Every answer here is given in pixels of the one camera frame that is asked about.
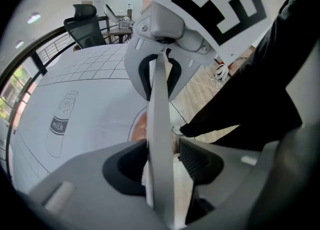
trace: wooden floor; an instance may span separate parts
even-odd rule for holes
[[[240,65],[244,62],[245,58],[247,58],[251,53],[252,50],[250,48],[247,49],[239,57],[240,59],[236,60],[231,65],[229,72],[231,74],[234,74],[238,70]],[[191,80],[186,84],[186,86],[182,89],[178,96],[172,101],[173,105],[180,112],[187,123],[189,123],[196,115],[196,113],[199,112],[218,93],[217,83],[214,80],[211,80],[218,66],[219,64],[215,61],[211,65],[206,67],[201,65],[198,71],[191,78]],[[171,65],[167,63],[167,75],[170,72],[170,69]],[[236,127],[237,126],[232,126],[219,131],[213,131],[207,134],[200,135],[195,139],[202,142],[212,143],[228,134]]]

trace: black mesh chair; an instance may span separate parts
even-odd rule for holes
[[[74,4],[74,17],[64,20],[63,25],[81,49],[105,45],[100,31],[97,9],[91,4]]]

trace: chair headrest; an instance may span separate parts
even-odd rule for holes
[[[97,15],[97,9],[92,4],[74,4],[73,7],[75,20],[90,19]]]

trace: ceiling light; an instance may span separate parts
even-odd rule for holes
[[[22,44],[24,44],[24,42],[22,40],[18,41],[15,45],[15,48],[18,49],[19,47],[22,46]]]
[[[31,23],[35,22],[36,20],[38,20],[40,17],[41,17],[41,15],[39,13],[35,12],[29,17],[27,23],[31,24]]]

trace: milk bottle drawing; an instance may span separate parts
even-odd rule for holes
[[[56,109],[46,138],[46,150],[59,158],[69,117],[76,102],[77,91],[69,91]]]

